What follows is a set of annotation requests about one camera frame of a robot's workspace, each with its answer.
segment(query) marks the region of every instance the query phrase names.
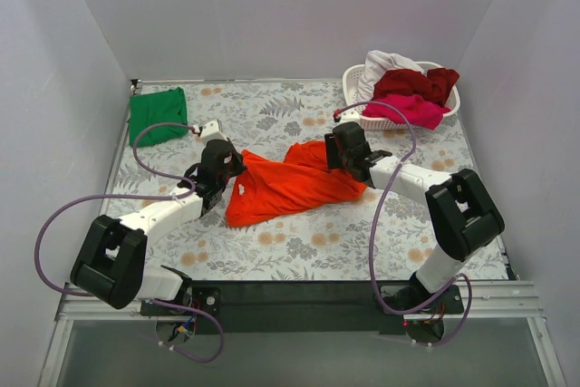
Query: pink cloth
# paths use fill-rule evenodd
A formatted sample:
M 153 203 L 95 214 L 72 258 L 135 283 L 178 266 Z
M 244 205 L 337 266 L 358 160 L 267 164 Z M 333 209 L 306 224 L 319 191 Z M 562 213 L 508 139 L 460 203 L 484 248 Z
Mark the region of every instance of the pink cloth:
M 390 104 L 401 111 L 413 126 L 430 130 L 439 126 L 443 120 L 443 114 L 450 111 L 449 108 L 441 108 L 438 104 L 423 100 L 419 94 L 387 94 L 386 97 L 375 97 L 372 101 Z M 369 104 L 362 115 L 370 118 L 388 118 L 397 124 L 405 123 L 398 113 L 378 104 Z

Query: clothes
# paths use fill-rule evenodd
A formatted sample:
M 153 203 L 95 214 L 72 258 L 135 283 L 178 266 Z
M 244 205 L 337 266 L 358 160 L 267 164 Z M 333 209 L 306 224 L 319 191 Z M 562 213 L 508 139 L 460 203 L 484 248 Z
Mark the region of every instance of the clothes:
M 396 53 L 385 53 L 380 50 L 373 50 L 366 54 L 364 60 L 364 72 L 359 77 L 359 102 L 368 102 L 372 100 L 374 94 L 374 85 L 389 70 L 408 69 L 424 73 L 413 60 L 405 58 Z
M 388 103 L 401 111 L 413 126 L 431 130 L 439 126 L 443 120 L 443 114 L 450 111 L 449 108 L 441 108 L 435 103 L 426 102 L 419 94 L 388 94 L 385 97 L 374 98 L 372 101 Z M 369 104 L 362 115 L 370 118 L 388 118 L 397 124 L 405 123 L 397 112 L 378 104 Z
M 237 176 L 226 210 L 230 227 L 251 226 L 281 215 L 354 201 L 366 185 L 341 169 L 328 169 L 322 141 L 295 144 L 284 162 L 272 162 L 243 150 L 247 170 Z
M 158 122 L 188 123 L 188 108 L 185 93 L 181 88 L 153 94 L 134 95 L 130 98 L 129 144 L 146 128 Z M 188 133 L 179 127 L 159 127 L 145 134 L 139 141 L 140 147 L 160 144 L 166 140 L 181 138 Z
M 455 70 L 446 68 L 428 70 L 427 76 L 413 70 L 390 70 L 374 85 L 373 98 L 385 98 L 388 94 L 419 94 L 427 102 L 444 107 L 458 79 Z

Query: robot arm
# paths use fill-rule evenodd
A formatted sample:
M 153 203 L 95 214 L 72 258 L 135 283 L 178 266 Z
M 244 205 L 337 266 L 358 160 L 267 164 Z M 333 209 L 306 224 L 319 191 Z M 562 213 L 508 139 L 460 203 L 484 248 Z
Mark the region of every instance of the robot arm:
M 210 121 L 199 135 L 205 149 L 201 162 L 190 167 L 170 196 L 120 218 L 101 215 L 93 220 L 72 267 L 71 282 L 114 308 L 133 299 L 182 299 L 184 276 L 179 271 L 145 266 L 148 243 L 156 243 L 170 231 L 209 212 L 220 200 L 229 179 L 246 167 L 242 156 L 222 133 L 219 121 Z
M 348 170 L 372 188 L 385 189 L 400 159 L 384 150 L 371 151 L 364 130 L 346 122 L 325 135 L 329 168 Z M 471 169 L 456 174 L 403 163 L 391 190 L 429 208 L 438 245 L 404 289 L 403 300 L 391 304 L 406 309 L 427 300 L 454 277 L 466 262 L 505 228 L 479 176 Z

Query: metal frame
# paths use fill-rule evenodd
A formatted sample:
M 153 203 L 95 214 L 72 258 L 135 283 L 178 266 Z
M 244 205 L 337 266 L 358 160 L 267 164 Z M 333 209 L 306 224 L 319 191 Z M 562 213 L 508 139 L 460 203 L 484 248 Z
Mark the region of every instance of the metal frame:
M 220 82 L 339 82 L 336 79 L 316 79 L 316 80 L 287 80 L 287 79 L 260 79 L 260 80 L 234 80 L 234 81 L 138 81 L 142 85 L 152 84 L 166 84 L 166 83 L 220 83 Z M 121 155 L 123 145 L 126 142 L 128 135 L 127 120 L 129 119 L 129 112 L 125 117 L 125 124 L 121 129 L 119 143 L 115 151 L 113 163 L 111 165 L 111 174 L 107 183 L 106 192 L 112 191 L 117 169 L 121 163 Z M 105 212 L 108 207 L 108 202 L 104 201 L 101 205 L 101 213 Z M 501 238 L 498 239 L 498 244 L 501 248 L 502 254 L 506 258 L 506 266 L 509 266 L 505 247 Z M 243 285 L 241 282 L 222 282 L 223 285 Z M 270 285 L 284 285 L 285 282 L 267 282 Z M 348 282 L 328 282 L 327 286 L 340 286 Z M 369 301 L 372 301 L 372 290 L 370 282 L 368 285 Z M 532 334 L 534 344 L 539 360 L 542 364 L 546 380 L 550 386 L 565 386 L 564 376 L 560 369 L 559 363 L 556 359 L 556 353 L 552 342 L 550 341 L 548 331 L 546 329 L 546 319 L 541 304 L 537 298 L 533 284 L 526 281 L 476 281 L 473 282 L 473 302 L 470 318 L 526 318 Z M 294 282 L 294 286 L 300 286 L 299 282 Z M 464 283 L 457 283 L 461 297 L 467 298 L 467 287 Z M 395 316 L 384 316 L 391 319 L 400 319 Z M 458 318 L 461 314 L 446 314 L 446 318 Z M 140 315 L 140 302 L 133 301 L 121 310 L 115 310 L 106 305 L 104 302 L 96 298 L 81 298 L 74 296 L 66 296 L 63 298 L 59 306 L 57 320 L 55 323 L 53 339 L 51 341 L 50 349 L 46 357 L 45 365 L 41 373 L 40 386 L 56 385 L 63 366 L 66 349 L 71 338 L 71 332 L 75 321 L 150 321 L 155 320 L 172 320 L 183 319 L 176 316 L 170 317 L 144 317 Z M 424 314 L 413 314 L 405 316 L 405 319 L 423 319 Z

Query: white wall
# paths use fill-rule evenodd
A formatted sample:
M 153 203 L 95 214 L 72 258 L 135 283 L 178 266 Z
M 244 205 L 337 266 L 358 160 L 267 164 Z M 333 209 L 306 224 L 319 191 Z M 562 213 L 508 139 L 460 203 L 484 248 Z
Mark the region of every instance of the white wall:
M 103 191 L 128 86 L 83 0 L 0 0 L 1 385 L 38 382 L 60 296 L 34 272 L 34 239 L 57 207 Z M 49 229 L 55 281 L 98 207 Z
M 580 0 L 494 0 L 459 64 L 461 109 L 532 279 L 568 385 L 580 385 Z
M 207 79 L 339 77 L 376 48 L 454 67 L 491 0 L 86 1 L 129 76 Z

